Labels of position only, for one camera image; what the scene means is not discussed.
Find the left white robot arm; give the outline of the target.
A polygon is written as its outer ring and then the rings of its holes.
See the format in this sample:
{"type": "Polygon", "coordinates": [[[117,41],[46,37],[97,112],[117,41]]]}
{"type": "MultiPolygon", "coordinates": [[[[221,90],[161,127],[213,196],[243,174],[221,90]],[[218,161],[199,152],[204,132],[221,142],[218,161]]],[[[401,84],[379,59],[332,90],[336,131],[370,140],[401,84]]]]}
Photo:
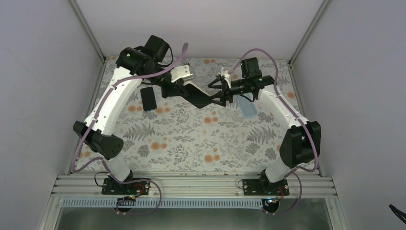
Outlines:
{"type": "Polygon", "coordinates": [[[126,47],[116,60],[112,79],[102,98],[83,122],[76,121],[74,132],[80,140],[70,165],[71,172],[78,173],[95,161],[101,161],[108,180],[115,190],[127,194],[133,184],[133,173],[120,152],[124,141],[113,134],[116,121],[127,100],[144,79],[161,84],[172,91],[181,86],[181,79],[191,75],[189,67],[180,63],[186,56],[188,43],[184,43],[180,56],[166,67],[160,66],[170,45],[157,36],[150,36],[144,46],[126,47]]]}

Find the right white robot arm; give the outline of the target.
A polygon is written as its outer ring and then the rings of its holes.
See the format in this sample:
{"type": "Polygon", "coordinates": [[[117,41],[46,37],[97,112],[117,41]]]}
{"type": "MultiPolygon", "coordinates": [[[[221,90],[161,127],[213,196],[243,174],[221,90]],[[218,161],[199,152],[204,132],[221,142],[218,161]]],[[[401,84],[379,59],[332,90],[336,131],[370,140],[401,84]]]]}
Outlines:
{"type": "Polygon", "coordinates": [[[219,90],[211,99],[218,98],[217,104],[225,105],[226,102],[231,102],[235,95],[251,93],[253,99],[270,108],[280,127],[285,130],[279,159],[263,170],[259,179],[243,181],[246,196],[275,196],[286,185],[287,176],[297,169],[305,169],[303,164],[314,161],[314,169],[317,169],[321,125],[317,121],[310,122],[292,107],[279,93],[275,78],[262,75],[257,58],[242,60],[240,67],[240,80],[231,80],[228,71],[221,69],[215,80],[208,84],[209,88],[219,90]]]}

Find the light blue phone case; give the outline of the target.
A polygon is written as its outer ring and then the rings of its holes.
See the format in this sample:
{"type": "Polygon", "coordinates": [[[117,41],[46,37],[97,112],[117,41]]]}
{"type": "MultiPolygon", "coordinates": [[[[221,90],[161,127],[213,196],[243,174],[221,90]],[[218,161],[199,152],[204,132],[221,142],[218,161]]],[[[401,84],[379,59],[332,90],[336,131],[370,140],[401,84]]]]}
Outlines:
{"type": "Polygon", "coordinates": [[[258,114],[257,108],[253,102],[254,98],[250,93],[236,95],[236,100],[244,117],[254,117],[258,114]]]}

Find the black phone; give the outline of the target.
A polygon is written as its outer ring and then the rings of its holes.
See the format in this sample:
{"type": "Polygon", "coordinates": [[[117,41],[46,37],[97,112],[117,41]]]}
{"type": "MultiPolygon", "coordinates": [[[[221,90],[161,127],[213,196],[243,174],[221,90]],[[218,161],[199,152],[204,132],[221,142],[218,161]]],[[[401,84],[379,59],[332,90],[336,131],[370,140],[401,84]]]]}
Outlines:
{"type": "Polygon", "coordinates": [[[186,83],[184,89],[187,92],[183,98],[196,108],[202,109],[212,103],[210,95],[195,86],[193,83],[186,83]]]}

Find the light blue cased phone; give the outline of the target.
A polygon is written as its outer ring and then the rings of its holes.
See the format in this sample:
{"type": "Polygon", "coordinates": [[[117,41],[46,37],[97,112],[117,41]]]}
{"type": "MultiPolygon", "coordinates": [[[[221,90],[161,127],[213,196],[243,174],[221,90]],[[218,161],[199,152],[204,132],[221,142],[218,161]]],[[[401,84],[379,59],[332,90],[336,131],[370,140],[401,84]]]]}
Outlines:
{"type": "Polygon", "coordinates": [[[157,109],[155,93],[153,87],[146,87],[140,90],[143,110],[145,112],[157,109]]]}

